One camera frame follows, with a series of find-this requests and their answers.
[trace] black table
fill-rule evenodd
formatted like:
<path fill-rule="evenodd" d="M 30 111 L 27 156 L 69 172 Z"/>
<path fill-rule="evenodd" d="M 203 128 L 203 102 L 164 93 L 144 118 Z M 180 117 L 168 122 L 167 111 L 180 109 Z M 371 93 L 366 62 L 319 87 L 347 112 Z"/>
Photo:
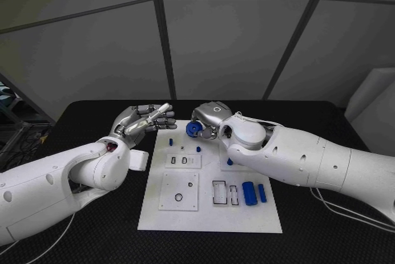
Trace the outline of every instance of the black table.
<path fill-rule="evenodd" d="M 118 113 L 151 100 L 79 101 L 67 107 L 35 158 L 93 142 L 108 135 Z M 168 101 L 175 119 L 188 119 L 198 100 Z M 233 112 L 305 130 L 331 142 L 367 150 L 341 112 L 324 101 L 224 101 Z M 135 149 L 154 149 L 155 133 Z M 148 177 L 128 172 L 121 187 L 76 213 L 70 229 L 35 263 L 395 263 L 395 234 L 331 213 L 308 188 L 270 180 L 282 234 L 136 231 Z M 377 212 L 358 201 L 324 191 L 325 199 L 374 218 Z M 0 263 L 31 260 L 57 239 L 69 218 L 22 240 Z"/>

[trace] robotic hand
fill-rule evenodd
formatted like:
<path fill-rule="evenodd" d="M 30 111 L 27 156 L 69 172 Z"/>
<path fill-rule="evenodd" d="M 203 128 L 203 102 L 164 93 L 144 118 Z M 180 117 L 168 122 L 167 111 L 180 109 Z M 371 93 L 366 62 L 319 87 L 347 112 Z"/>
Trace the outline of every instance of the robotic hand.
<path fill-rule="evenodd" d="M 144 170 L 148 153 L 129 149 L 145 132 L 177 128 L 172 115 L 167 103 L 128 107 L 95 143 L 0 173 L 0 246 L 43 231 L 116 189 L 128 169 Z"/>
<path fill-rule="evenodd" d="M 232 114 L 219 101 L 193 110 L 185 132 L 190 137 L 219 138 L 236 164 L 291 185 L 348 195 L 395 222 L 395 157 L 338 146 L 311 133 L 243 117 L 239 112 Z"/>

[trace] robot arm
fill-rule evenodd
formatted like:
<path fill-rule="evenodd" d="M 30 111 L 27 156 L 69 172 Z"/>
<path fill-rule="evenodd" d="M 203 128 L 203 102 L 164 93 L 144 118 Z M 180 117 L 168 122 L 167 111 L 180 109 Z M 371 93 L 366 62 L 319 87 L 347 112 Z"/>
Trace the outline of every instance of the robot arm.
<path fill-rule="evenodd" d="M 219 138 L 236 164 L 286 184 L 348 195 L 395 222 L 395 157 L 343 147 L 301 130 L 262 126 L 232 115 L 220 102 L 194 109 L 187 134 Z"/>
<path fill-rule="evenodd" d="M 170 110 L 167 103 L 128 107 L 95 143 L 0 173 L 0 246 L 43 231 L 116 189 L 128 169 L 144 170 L 148 153 L 129 149 L 145 132 L 175 129 Z"/>

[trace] gray trim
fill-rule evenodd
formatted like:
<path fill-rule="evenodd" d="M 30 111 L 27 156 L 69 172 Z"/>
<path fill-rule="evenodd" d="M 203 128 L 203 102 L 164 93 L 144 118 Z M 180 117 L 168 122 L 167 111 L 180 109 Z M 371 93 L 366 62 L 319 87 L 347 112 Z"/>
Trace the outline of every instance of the gray trim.
<path fill-rule="evenodd" d="M 80 16 L 86 16 L 89 14 L 99 13 L 99 12 L 103 12 L 106 10 L 118 9 L 121 7 L 131 6 L 131 5 L 135 5 L 138 3 L 145 3 L 148 1 L 151 1 L 151 0 L 135 0 L 135 1 L 131 1 L 131 2 L 126 2 L 126 3 L 119 3 L 113 6 L 106 6 L 106 7 L 102 7 L 99 9 L 92 9 L 92 10 L 87 10 L 84 12 L 79 12 L 79 13 L 74 13 L 74 14 L 70 14 L 70 15 L 64 15 L 64 16 L 60 16 L 60 17 L 38 21 L 38 22 L 27 23 L 24 25 L 14 26 L 14 27 L 10 27 L 7 29 L 1 29 L 0 34 L 12 32 L 15 30 L 27 29 L 27 28 L 34 27 L 34 26 L 41 26 L 41 25 L 46 25 L 48 23 L 54 23 L 54 22 L 59 22 L 59 21 L 63 21 L 63 20 L 67 20 L 67 19 L 71 19 L 71 18 L 76 18 L 76 17 L 80 17 Z"/>
<path fill-rule="evenodd" d="M 262 100 L 268 99 L 269 94 L 273 90 L 275 83 L 278 81 L 282 70 L 285 68 L 285 65 L 286 65 L 288 59 L 291 57 L 293 48 L 298 44 L 298 39 L 301 37 L 301 34 L 302 34 L 304 28 L 306 26 L 308 20 L 312 16 L 312 12 L 315 10 L 317 4 L 318 4 L 318 0 L 308 0 L 302 15 L 301 15 L 299 20 L 298 20 L 298 24 L 296 24 L 295 29 L 293 29 L 293 33 L 292 33 L 286 48 L 283 50 L 283 53 L 282 53 L 282 56 L 281 56 L 281 59 L 279 59 L 279 62 L 278 62 L 278 65 L 276 65 L 276 68 L 275 68 L 275 71 L 273 71 L 273 75 L 272 75 L 270 80 L 269 80 L 268 87 L 265 89 Z"/>
<path fill-rule="evenodd" d="M 158 23 L 158 36 L 159 36 L 159 43 L 161 43 L 161 53 L 162 53 L 162 60 L 164 60 L 164 67 L 165 67 L 170 98 L 171 100 L 175 100 L 177 93 L 175 93 L 175 82 L 174 82 L 174 74 L 172 74 L 171 52 L 170 52 L 162 0 L 154 0 L 154 12 L 155 12 L 155 21 Z"/>
<path fill-rule="evenodd" d="M 353 2 L 353 3 L 376 3 L 380 5 L 395 5 L 395 1 L 384 1 L 384 0 L 327 0 L 327 1 Z"/>
<path fill-rule="evenodd" d="M 34 102 L 27 98 L 27 96 L 22 94 L 22 92 L 18 90 L 18 88 L 12 85 L 10 80 L 5 78 L 5 76 L 0 73 L 0 82 L 4 83 L 4 85 L 15 92 L 15 94 L 21 97 L 22 101 L 33 107 L 33 109 L 37 111 L 37 113 L 46 118 L 47 122 L 54 125 L 56 121 L 51 119 L 51 117 L 43 112 L 40 107 L 34 104 Z"/>

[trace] black tablecloth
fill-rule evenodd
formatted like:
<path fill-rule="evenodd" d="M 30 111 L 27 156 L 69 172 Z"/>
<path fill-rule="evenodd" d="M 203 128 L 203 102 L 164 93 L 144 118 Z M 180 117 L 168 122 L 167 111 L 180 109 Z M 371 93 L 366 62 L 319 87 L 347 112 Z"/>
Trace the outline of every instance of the black tablecloth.
<path fill-rule="evenodd" d="M 112 121 L 126 106 L 162 102 L 102 100 L 71 103 L 35 158 L 108 135 Z M 206 101 L 168 102 L 175 119 L 187 120 L 193 108 Z M 244 116 L 279 122 L 345 147 L 367 150 L 341 112 L 327 102 L 223 103 Z M 151 154 L 154 140 L 155 133 L 145 135 L 135 149 Z M 146 176 L 148 166 L 145 172 L 129 171 L 121 187 L 76 213 L 66 235 L 37 263 L 395 263 L 395 234 L 335 215 L 312 198 L 308 188 L 272 179 L 282 234 L 136 231 Z M 351 198 L 327 191 L 322 195 L 381 219 L 373 209 Z M 57 239 L 69 219 L 20 241 L 0 256 L 0 263 L 24 263 L 40 255 Z"/>

